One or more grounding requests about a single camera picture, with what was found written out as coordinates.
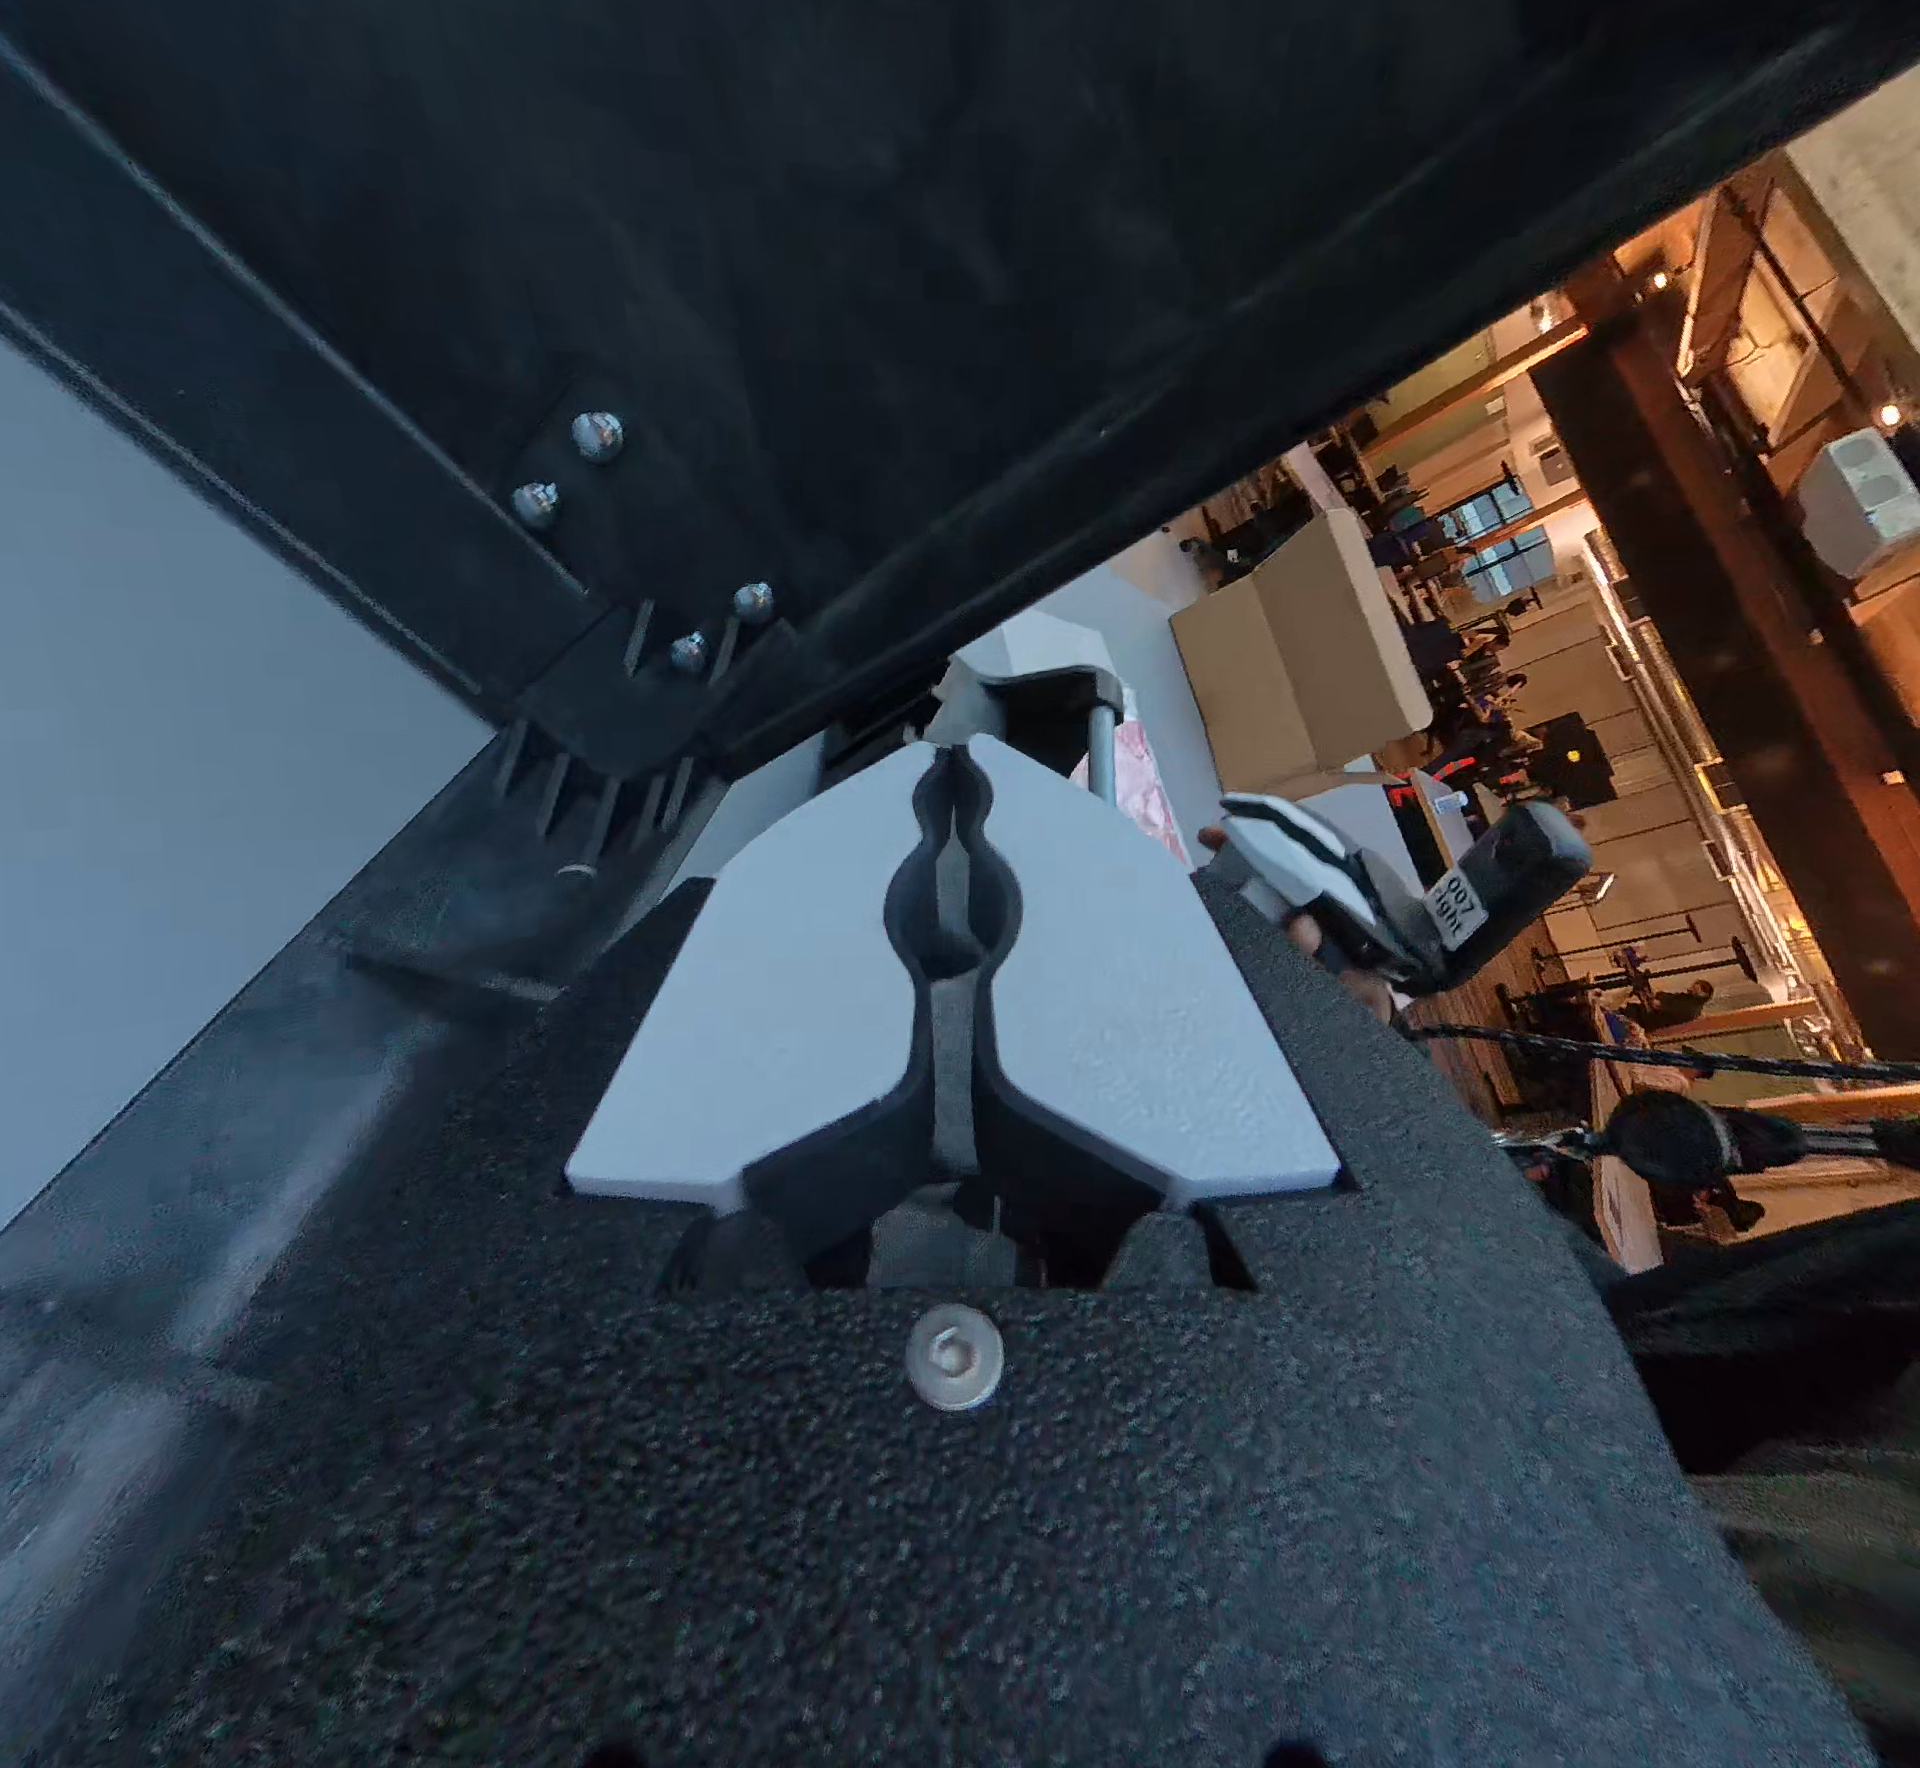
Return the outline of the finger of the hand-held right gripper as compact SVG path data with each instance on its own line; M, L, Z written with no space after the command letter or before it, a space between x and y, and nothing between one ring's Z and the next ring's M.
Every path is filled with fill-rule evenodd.
M1290 814L1223 814L1220 822L1241 817L1247 820L1254 819L1286 819L1289 822L1296 817ZM1315 819L1300 819L1300 824L1312 833L1323 835L1330 833ZM1315 857L1300 853L1298 848L1289 851L1279 838L1267 837L1262 827L1252 827L1247 833L1236 830L1236 845L1241 853L1248 859L1251 866L1261 872L1261 877L1272 885L1272 888L1285 896L1296 909L1317 902L1315 911L1327 912L1337 911L1343 919L1362 919L1364 916L1364 883L1357 879L1352 871L1352 854L1343 845L1346 857L1339 869L1330 872L1321 872L1315 869Z
M1312 956L1330 970L1428 972L1427 907L1370 851L1285 797L1254 799L1254 909L1279 928L1306 916Z

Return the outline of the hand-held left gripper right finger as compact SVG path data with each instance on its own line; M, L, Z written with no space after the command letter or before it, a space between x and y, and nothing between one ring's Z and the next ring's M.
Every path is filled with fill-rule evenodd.
M1333 1189L1341 1158L1182 865L1005 741L966 756L1013 888L983 1072L1174 1210Z

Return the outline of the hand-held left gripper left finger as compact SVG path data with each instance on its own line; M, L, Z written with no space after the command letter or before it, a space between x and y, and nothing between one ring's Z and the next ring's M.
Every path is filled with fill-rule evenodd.
M936 1179L934 988L964 797L916 743L759 835L710 883L566 1158L579 1196L877 1223Z

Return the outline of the person's right hand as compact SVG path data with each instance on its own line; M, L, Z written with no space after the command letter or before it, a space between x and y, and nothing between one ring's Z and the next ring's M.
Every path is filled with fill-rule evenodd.
M1252 869L1241 853L1236 833L1247 835L1252 829L1264 829L1268 838L1280 840L1289 851L1298 848L1312 857L1312 869L1321 875L1337 871L1346 853L1330 833L1315 835L1300 819L1254 819L1233 817L1227 822L1207 822L1198 830L1198 842L1213 859L1204 869L1207 879L1218 877L1223 885L1236 895L1254 915L1279 928L1290 944L1306 955L1315 965L1328 970L1351 992L1351 996L1391 1031L1401 1029L1401 1008L1391 981L1383 979L1370 963L1352 963L1339 939L1328 941L1325 927L1317 919L1319 902L1296 909L1275 887Z

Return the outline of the cardboard box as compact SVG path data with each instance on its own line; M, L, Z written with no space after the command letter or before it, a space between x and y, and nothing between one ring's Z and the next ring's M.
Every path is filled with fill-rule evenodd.
M1432 725L1351 510L1317 513L1241 580L1171 616L1227 795L1305 799Z

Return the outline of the white stand with metal pole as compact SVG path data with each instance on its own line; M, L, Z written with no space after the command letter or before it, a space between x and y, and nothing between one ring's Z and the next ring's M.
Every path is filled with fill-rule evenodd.
M1131 703L1098 631L1024 610L952 654L930 699L929 745L991 738L1118 804Z

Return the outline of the dark wooden beam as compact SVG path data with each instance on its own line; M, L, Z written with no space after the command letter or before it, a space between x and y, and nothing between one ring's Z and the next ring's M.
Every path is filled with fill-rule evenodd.
M1865 1042L1919 1047L1916 728L1870 690L1639 309L1534 374L1621 567Z

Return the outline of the black plastic storage bin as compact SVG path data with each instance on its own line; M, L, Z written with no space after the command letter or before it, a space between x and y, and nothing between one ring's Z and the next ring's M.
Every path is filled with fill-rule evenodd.
M4 338L660 788L1915 63L1916 0L4 0Z

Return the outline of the white wall speaker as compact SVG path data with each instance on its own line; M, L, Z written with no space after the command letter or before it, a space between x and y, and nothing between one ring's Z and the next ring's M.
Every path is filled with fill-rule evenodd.
M1850 589L1916 550L1919 486L1878 431L1827 442L1790 499L1813 556Z

